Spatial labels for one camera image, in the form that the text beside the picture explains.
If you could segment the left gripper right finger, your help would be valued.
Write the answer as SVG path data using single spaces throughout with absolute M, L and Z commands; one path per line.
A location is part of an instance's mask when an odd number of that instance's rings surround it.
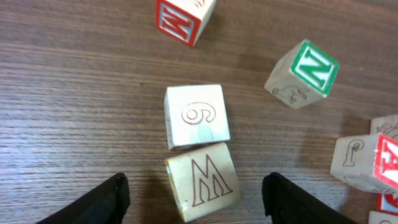
M 277 172 L 264 177 L 262 201 L 273 224 L 356 224 Z

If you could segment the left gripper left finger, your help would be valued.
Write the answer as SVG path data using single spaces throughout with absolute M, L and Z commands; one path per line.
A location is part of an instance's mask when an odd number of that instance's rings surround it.
M 130 204 L 128 179 L 119 172 L 37 224 L 121 224 Z

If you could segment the wooden block letter M outline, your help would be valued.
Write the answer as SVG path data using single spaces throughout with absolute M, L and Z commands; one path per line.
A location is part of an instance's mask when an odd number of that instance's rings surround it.
M 241 184 L 224 142 L 168 158 L 165 166 L 184 222 L 243 199 Z

